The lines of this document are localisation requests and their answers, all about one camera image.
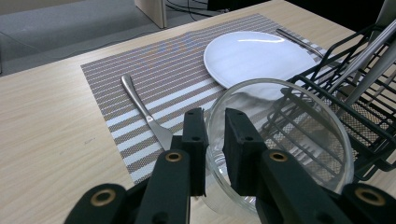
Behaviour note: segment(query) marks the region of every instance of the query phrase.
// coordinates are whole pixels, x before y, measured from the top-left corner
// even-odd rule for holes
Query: silver fork
[[[301,39],[295,37],[294,35],[291,35],[289,33],[287,33],[286,31],[282,30],[282,29],[276,29],[276,31],[280,34],[285,36],[287,39],[293,41],[294,43],[302,46],[305,49],[308,49],[309,51],[315,53],[316,55],[319,56],[319,58],[323,59],[324,55],[322,53],[320,53],[320,51],[318,51],[317,49],[312,48],[310,45],[308,45],[307,43],[305,43],[304,41],[302,41]],[[339,62],[332,62],[329,63],[328,66],[330,67],[335,67],[340,65],[341,63]]]

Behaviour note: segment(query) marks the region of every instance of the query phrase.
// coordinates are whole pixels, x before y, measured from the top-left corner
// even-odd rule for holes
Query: gray placemat
[[[287,30],[256,14],[81,66],[135,183],[150,176],[163,149],[121,86],[120,77],[130,75],[153,117],[174,134],[182,134],[184,113],[195,107],[207,111],[224,91],[205,69],[203,55],[207,44],[220,35],[236,31],[277,35],[276,28]],[[310,55],[315,61],[319,60],[315,54]]]

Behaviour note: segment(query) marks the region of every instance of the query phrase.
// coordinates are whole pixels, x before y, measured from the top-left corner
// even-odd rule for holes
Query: bowl rim
[[[213,105],[209,109],[208,116],[205,120],[205,127],[207,130],[207,133],[210,134],[210,123],[212,121],[212,112],[216,111],[219,108],[220,102],[226,97],[228,97],[230,94],[234,93],[236,90],[241,89],[243,87],[246,87],[248,85],[252,84],[259,84],[259,83],[274,83],[274,84],[279,84],[279,85],[284,85],[287,87],[292,87],[309,97],[311,97],[318,105],[330,116],[332,121],[336,124],[336,129],[339,131],[339,133],[342,136],[343,139],[343,146],[345,146],[345,170],[346,171],[351,171],[351,172],[344,172],[343,177],[340,179],[340,181],[344,180],[343,185],[339,185],[337,189],[334,190],[335,193],[340,193],[343,186],[346,184],[349,184],[353,180],[353,171],[354,171],[354,164],[353,164],[353,155],[352,155],[352,147],[350,145],[349,137],[347,135],[347,131],[344,128],[344,125],[342,124],[341,120],[337,118],[334,112],[331,111],[331,109],[322,101],[320,100],[316,95],[314,95],[312,92],[304,89],[303,87],[297,86],[291,82],[280,80],[280,79],[275,79],[275,78],[255,78],[255,79],[250,79],[247,81],[240,82],[238,84],[235,84],[231,86],[228,90],[226,90],[216,101],[213,103]],[[215,177],[216,182],[221,186],[221,188],[225,191],[225,193],[230,197],[235,203],[239,204],[242,207],[247,208],[248,211],[257,213],[255,206],[252,203],[248,203],[245,200],[242,200],[242,196],[237,194],[228,184],[228,182],[225,180],[224,176],[220,173],[218,167],[215,165],[215,160],[213,160],[213,157],[209,155],[209,150],[206,152],[206,164],[209,168],[210,173]]]

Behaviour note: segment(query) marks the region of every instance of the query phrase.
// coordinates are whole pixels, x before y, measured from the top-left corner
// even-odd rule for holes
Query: brass screw
[[[374,206],[383,206],[386,203],[384,197],[372,189],[357,188],[355,194],[360,200]]]
[[[102,195],[106,195],[107,197],[105,199],[101,199],[100,196]],[[100,207],[113,202],[115,198],[116,191],[114,191],[114,189],[101,189],[93,194],[91,197],[91,204],[93,206]]]
[[[180,153],[171,152],[166,154],[165,158],[167,161],[181,161],[182,156]]]
[[[274,161],[286,161],[288,159],[288,156],[281,152],[271,152],[270,158]]]

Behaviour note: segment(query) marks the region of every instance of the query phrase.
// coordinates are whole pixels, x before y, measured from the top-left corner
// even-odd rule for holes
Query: fork handle
[[[309,49],[311,52],[315,53],[315,54],[318,55],[320,58],[323,58],[323,54],[320,53],[320,51],[318,51],[317,49],[312,48],[310,45],[306,44],[306,43],[305,43],[304,41],[302,41],[301,39],[299,39],[299,38],[297,38],[297,37],[295,37],[295,36],[293,36],[293,35],[291,35],[291,34],[285,32],[284,30],[281,30],[281,29],[276,29],[276,31],[277,31],[280,35],[285,36],[287,39],[293,41],[294,43],[296,43],[296,44],[298,44],[298,45],[300,45],[300,46],[302,46],[302,47],[304,47],[304,48],[306,48],[306,49]]]

